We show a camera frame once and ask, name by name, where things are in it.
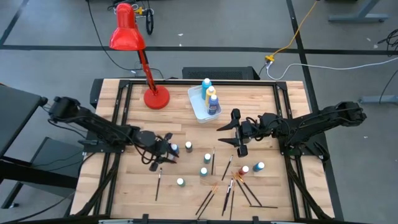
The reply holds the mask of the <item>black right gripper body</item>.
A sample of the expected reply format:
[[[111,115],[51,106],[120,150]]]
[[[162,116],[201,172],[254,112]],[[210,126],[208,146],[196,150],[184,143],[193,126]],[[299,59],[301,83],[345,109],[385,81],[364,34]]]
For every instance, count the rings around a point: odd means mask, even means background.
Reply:
[[[233,139],[233,146],[237,148],[238,157],[245,157],[248,155],[247,143],[254,137],[255,128],[249,121],[240,122],[240,110],[234,108],[231,112],[231,124],[235,130],[235,138]]]

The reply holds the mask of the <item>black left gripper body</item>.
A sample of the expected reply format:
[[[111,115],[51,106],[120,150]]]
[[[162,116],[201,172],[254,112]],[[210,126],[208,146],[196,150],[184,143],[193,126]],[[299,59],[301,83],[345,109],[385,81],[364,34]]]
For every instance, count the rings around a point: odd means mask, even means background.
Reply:
[[[157,163],[158,157],[167,157],[169,159],[169,154],[173,154],[173,150],[171,149],[169,143],[172,135],[172,133],[167,133],[163,138],[156,140],[154,150],[152,151],[152,155],[154,156],[154,158],[151,159],[152,163],[149,167],[149,170],[151,172],[155,172],[159,166],[159,163]]]

